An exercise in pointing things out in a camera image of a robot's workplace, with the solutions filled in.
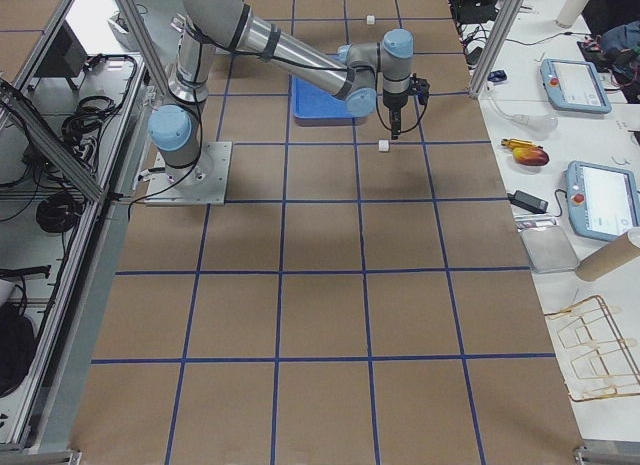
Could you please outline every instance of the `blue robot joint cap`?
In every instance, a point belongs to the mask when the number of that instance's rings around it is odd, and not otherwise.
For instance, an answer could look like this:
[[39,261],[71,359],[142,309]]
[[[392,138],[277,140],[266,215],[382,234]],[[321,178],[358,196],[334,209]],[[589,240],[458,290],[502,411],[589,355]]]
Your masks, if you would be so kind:
[[409,30],[396,28],[385,33],[382,46],[387,53],[396,58],[411,58],[413,56],[413,35]]
[[345,103],[347,111],[354,117],[365,117],[376,109],[378,95],[373,88],[361,88],[351,92]]
[[191,137],[189,114],[177,105],[164,105],[149,118],[149,135],[163,151],[174,152],[182,148]]

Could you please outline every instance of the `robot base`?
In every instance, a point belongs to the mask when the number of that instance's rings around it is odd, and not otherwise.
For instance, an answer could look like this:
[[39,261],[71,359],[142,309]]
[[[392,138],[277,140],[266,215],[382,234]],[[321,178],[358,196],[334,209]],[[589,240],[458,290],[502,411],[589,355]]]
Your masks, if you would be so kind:
[[[145,199],[147,205],[223,205],[227,192],[227,178],[231,162],[231,142],[207,142],[202,147],[213,161],[213,172],[204,183],[181,187],[181,184],[153,197]],[[164,167],[164,160],[158,153],[154,167]],[[147,194],[151,195],[169,187],[171,182],[166,174],[156,174],[149,181]]]

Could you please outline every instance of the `black bag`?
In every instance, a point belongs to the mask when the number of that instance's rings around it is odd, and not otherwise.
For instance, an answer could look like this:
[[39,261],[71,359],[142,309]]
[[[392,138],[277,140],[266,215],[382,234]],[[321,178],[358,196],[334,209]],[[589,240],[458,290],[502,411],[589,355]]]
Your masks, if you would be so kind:
[[31,321],[18,306],[0,306],[0,398],[20,386],[36,353]]
[[[640,20],[612,28],[600,38],[600,47],[606,53],[632,49],[640,45]],[[624,66],[613,65],[613,73],[629,103],[640,103],[640,57]]]

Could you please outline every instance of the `power adapter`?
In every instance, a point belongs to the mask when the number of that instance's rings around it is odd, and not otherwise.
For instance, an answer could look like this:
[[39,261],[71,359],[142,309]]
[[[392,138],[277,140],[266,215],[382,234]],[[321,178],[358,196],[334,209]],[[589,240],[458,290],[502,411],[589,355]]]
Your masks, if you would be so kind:
[[511,205],[515,205],[531,213],[545,213],[549,205],[549,202],[524,193],[521,190],[516,190],[515,193],[507,193],[507,197],[509,197]]

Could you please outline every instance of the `cable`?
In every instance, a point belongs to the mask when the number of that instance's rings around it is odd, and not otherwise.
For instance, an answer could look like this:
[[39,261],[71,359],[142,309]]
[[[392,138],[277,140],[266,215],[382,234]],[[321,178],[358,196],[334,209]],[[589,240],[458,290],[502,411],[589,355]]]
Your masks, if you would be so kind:
[[85,107],[86,103],[90,102],[90,101],[94,101],[96,99],[99,100],[107,100],[107,107],[105,107],[105,109],[101,109],[99,110],[98,113],[98,117],[102,120],[99,127],[97,128],[98,130],[98,134],[96,137],[96,142],[95,142],[95,150],[92,153],[93,156],[93,164],[91,167],[91,171],[92,173],[97,173],[98,172],[98,166],[99,166],[99,161],[100,161],[100,144],[102,143],[102,139],[104,137],[105,131],[107,130],[107,128],[109,127],[109,125],[111,124],[111,122],[113,121],[113,119],[115,118],[115,116],[120,112],[120,110],[122,110],[122,107],[124,106],[127,97],[129,96],[130,90],[131,90],[131,84],[133,82],[134,77],[136,76],[137,72],[138,72],[138,62],[130,55],[103,55],[103,54],[99,54],[96,55],[94,58],[92,58],[89,63],[88,66],[95,66],[95,64],[99,63],[102,59],[104,60],[114,60],[114,59],[121,59],[121,60],[125,60],[129,63],[132,64],[132,69],[131,69],[131,74],[129,75],[129,78],[127,79],[127,84],[125,86],[125,89],[122,93],[122,99],[120,100],[120,103],[118,103],[118,105],[114,105],[114,101],[109,98],[109,97],[104,97],[104,96],[93,96],[93,97],[87,97],[84,99],[84,101],[81,101],[78,104],[79,108]]
[[65,271],[65,268],[67,266],[67,263],[69,262],[69,256],[70,256],[70,252],[71,252],[71,244],[74,242],[75,237],[78,233],[78,224],[80,223],[80,221],[78,220],[75,225],[73,226],[72,230],[73,233],[71,235],[71,238],[69,239],[69,243],[67,244],[67,246],[65,247],[64,245],[64,232],[61,234],[62,235],[62,259],[60,260],[60,267],[58,268],[58,272],[56,273],[56,278],[54,281],[54,286],[53,286],[53,291],[51,292],[50,298],[47,301],[47,305],[45,306],[44,310],[42,311],[42,321],[40,322],[40,326],[38,327],[38,334],[35,337],[35,343],[36,345],[38,343],[40,343],[40,339],[42,338],[42,335],[44,334],[45,331],[45,324],[49,318],[49,314],[51,313],[51,310],[53,309],[54,305],[56,304],[56,296],[58,294],[58,290],[60,289],[61,283],[62,283],[62,274]]
[[13,188],[16,185],[20,185],[22,182],[24,182],[27,179],[30,171],[31,171],[31,165],[27,165],[24,169],[24,172],[20,176],[20,178],[12,182],[0,183],[0,188]]
[[[378,69],[380,69],[380,44],[378,44],[377,47],[377,67]],[[375,80],[375,87],[376,87],[376,114],[378,115],[378,120],[380,121],[380,124],[384,127],[385,130],[387,130],[388,132],[392,132],[393,130],[391,130],[391,127],[387,126],[387,124],[385,123],[384,119],[382,118],[382,114],[380,113],[380,100],[378,99],[378,74],[374,71],[373,72],[376,80]],[[422,108],[422,112],[420,112],[420,115],[418,116],[418,119],[416,120],[416,123],[412,126],[407,128],[406,130],[400,130],[400,132],[398,132],[398,135],[402,135],[403,133],[408,133],[411,132],[413,130],[415,130],[420,123],[422,122],[422,119],[424,118],[424,115],[427,111],[427,105],[424,105],[424,107]]]
[[138,181],[141,182],[142,180],[144,180],[147,177],[150,177],[151,175],[155,175],[156,173],[162,173],[166,171],[165,167],[152,167],[152,168],[147,168],[146,170],[142,170],[139,174],[138,174]]
[[[476,35],[480,32],[482,32],[483,36],[476,37]],[[463,40],[460,41],[460,43],[463,46],[462,48],[463,53],[465,55],[467,54],[467,48],[469,47],[469,45],[471,45],[471,43],[475,41],[484,41],[484,43],[487,43],[488,39],[489,37],[487,36],[487,30],[482,25],[476,26],[473,32],[469,33]]]
[[82,204],[65,190],[40,202],[36,222],[47,233],[64,233],[76,226],[83,211]]
[[507,38],[505,40],[505,42],[513,42],[513,43],[517,43],[519,45],[524,45],[526,47],[530,47],[532,45],[538,45],[539,43],[543,43],[543,42],[546,42],[547,40],[551,40],[552,38],[559,37],[560,35],[569,36],[569,35],[589,35],[589,34],[590,34],[589,32],[586,32],[586,33],[584,33],[584,32],[558,32],[555,35],[551,35],[550,37],[546,37],[546,38],[543,38],[541,40],[538,40],[537,42],[532,42],[532,43],[521,42],[520,40],[514,40],[513,38]]
[[565,200],[567,197],[567,192],[562,190],[561,188],[557,188],[554,192],[553,192],[553,196],[556,197],[556,203],[558,204],[558,208],[560,209],[560,213],[558,215],[552,215],[553,217],[561,217],[562,216],[562,204],[560,203],[560,199],[558,198],[558,192],[562,192],[564,193],[565,196]]
[[16,213],[14,213],[13,215],[11,215],[9,217],[5,217],[5,218],[0,218],[0,223],[8,222],[10,220],[13,220],[14,218],[16,218],[17,216],[22,214],[27,208],[29,208],[29,206],[35,200],[36,195],[38,194],[38,188],[39,188],[38,184],[36,183],[36,188],[33,190],[33,194],[31,195],[31,198],[29,198],[29,201],[27,202],[27,204],[24,207],[22,207],[20,210],[18,210]]
[[[246,51],[243,51],[243,50],[231,50],[230,48],[227,48],[224,45],[221,45],[220,43],[216,42],[211,37],[206,36],[206,38],[212,45],[215,45],[217,48],[220,48],[221,50],[224,50],[225,52],[229,52],[229,53],[232,53],[234,55],[240,55],[240,56],[244,56],[244,57],[256,57],[256,58],[262,57],[261,53],[258,53],[258,52],[246,52]],[[277,55],[274,55],[273,57],[271,57],[271,60],[275,60],[277,62],[286,63],[286,64],[292,65],[294,67],[306,68],[308,70],[320,70],[320,71],[327,71],[327,72],[345,72],[345,73],[349,71],[349,69],[347,67],[342,67],[342,68],[317,67],[315,65],[307,65],[305,63],[296,62],[295,60],[290,60],[288,58],[279,57]]]
[[33,137],[31,137],[31,133],[29,132],[29,129],[27,127],[27,122],[25,122],[24,118],[22,118],[22,115],[16,112],[13,109],[13,107],[11,107],[9,104],[4,103],[1,99],[0,99],[0,106],[4,108],[7,112],[9,112],[10,115],[14,116],[16,120],[18,120],[18,123],[20,124],[19,128],[22,130],[22,133],[24,133],[27,139],[27,142],[29,143],[29,146],[35,148],[33,144]]
[[618,87],[615,91],[622,90],[623,88],[633,85],[638,80],[638,68],[640,67],[635,67],[635,68],[632,67],[633,78],[627,83],[618,82],[618,80],[616,80],[615,76],[613,75],[613,70],[609,70],[609,77],[611,79],[611,83],[614,84],[616,87]]
[[[31,100],[29,100],[27,97],[25,97],[22,92],[20,90],[18,90],[17,88],[15,88],[13,85],[11,85],[9,82],[7,82],[6,80],[3,80],[2,78],[0,78],[0,90],[7,92],[9,94],[11,94],[11,96],[16,100],[16,101],[20,101],[24,104],[24,106],[26,108],[29,109],[29,111],[33,114],[34,118],[36,120],[38,120],[38,122],[40,122],[40,124],[42,125],[42,127],[52,136],[52,137],[56,137],[57,139],[57,135],[56,133],[51,129],[51,126],[49,125],[49,123],[44,119],[44,117],[40,114],[40,112],[38,111],[38,109],[33,105],[33,103],[31,103]],[[20,125],[23,129],[23,133],[27,136],[27,140],[29,140],[29,144],[33,145],[33,140],[31,138],[31,134],[28,132],[26,123],[24,121],[24,119],[22,118],[22,116],[16,112],[11,106],[9,106],[8,104],[4,103],[2,100],[0,100],[0,105],[2,106],[2,108],[6,109],[9,111],[9,113],[11,113],[14,117],[16,117],[18,119],[18,121],[20,122]]]
[[199,133],[200,133],[198,155],[197,155],[196,159],[193,161],[193,165],[191,165],[191,168],[189,168],[187,173],[185,173],[179,180],[173,182],[171,185],[169,185],[168,187],[166,187],[166,188],[164,188],[164,189],[162,189],[162,190],[160,190],[158,192],[154,192],[154,193],[150,193],[148,195],[144,195],[142,197],[138,197],[135,200],[132,200],[131,202],[129,202],[129,206],[127,207],[127,219],[129,221],[131,221],[131,209],[133,208],[133,206],[136,203],[140,203],[142,200],[146,200],[147,198],[155,197],[156,195],[160,195],[161,193],[165,193],[166,191],[171,190],[172,188],[176,187],[177,185],[182,183],[189,175],[191,175],[193,173],[193,171],[196,169],[196,166],[198,165],[198,160],[200,159],[200,155],[202,154],[202,149],[203,149],[204,130],[202,128],[202,113],[200,111],[200,107],[199,106],[196,106],[196,112],[194,112],[193,110],[189,109],[188,107],[182,107],[182,106],[180,106],[180,107],[183,110],[185,110],[186,112],[190,113],[192,116],[195,116],[197,121],[198,121],[198,130],[199,130]]

